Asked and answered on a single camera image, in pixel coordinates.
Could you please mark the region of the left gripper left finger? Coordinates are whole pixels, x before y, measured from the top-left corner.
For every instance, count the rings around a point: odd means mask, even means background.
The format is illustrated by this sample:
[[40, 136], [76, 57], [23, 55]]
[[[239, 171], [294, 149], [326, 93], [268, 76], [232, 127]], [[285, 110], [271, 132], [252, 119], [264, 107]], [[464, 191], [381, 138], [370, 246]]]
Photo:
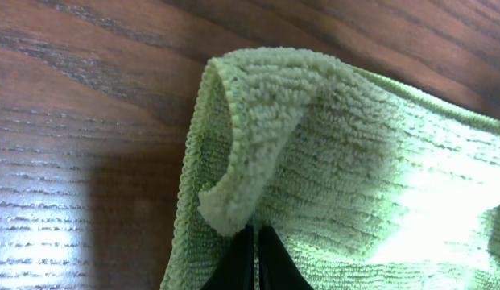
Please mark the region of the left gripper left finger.
[[201, 290], [254, 289], [254, 229], [237, 233], [228, 251]]

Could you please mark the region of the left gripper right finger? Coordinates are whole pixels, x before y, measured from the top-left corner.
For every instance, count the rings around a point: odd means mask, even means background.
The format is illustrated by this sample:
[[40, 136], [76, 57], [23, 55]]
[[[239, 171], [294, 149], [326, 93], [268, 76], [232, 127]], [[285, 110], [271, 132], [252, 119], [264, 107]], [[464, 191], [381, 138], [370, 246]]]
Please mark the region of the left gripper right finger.
[[313, 290], [272, 226], [258, 232], [258, 260], [261, 290]]

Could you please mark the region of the green microfiber cloth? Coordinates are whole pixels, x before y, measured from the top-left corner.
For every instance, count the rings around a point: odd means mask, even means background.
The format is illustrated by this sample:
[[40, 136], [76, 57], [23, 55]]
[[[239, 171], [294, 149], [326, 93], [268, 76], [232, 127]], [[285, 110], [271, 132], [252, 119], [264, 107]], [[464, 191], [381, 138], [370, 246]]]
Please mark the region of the green microfiber cloth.
[[247, 225], [315, 289], [500, 289], [500, 120], [310, 50], [212, 58], [161, 288]]

